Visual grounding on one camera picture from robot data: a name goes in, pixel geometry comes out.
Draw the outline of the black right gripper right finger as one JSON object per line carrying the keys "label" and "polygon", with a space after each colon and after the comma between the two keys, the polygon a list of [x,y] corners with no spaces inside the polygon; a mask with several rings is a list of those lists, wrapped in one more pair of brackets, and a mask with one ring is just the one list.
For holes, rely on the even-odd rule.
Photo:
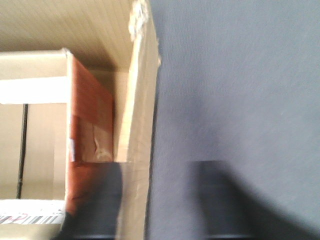
{"label": "black right gripper right finger", "polygon": [[219,160],[192,161],[192,192],[205,240],[318,240],[317,230],[254,196]]}

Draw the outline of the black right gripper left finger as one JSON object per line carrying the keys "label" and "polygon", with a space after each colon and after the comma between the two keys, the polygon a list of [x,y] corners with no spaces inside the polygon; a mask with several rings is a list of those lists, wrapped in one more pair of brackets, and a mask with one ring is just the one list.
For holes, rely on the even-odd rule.
{"label": "black right gripper left finger", "polygon": [[58,240],[114,240],[123,176],[117,162],[70,162],[65,218]]}

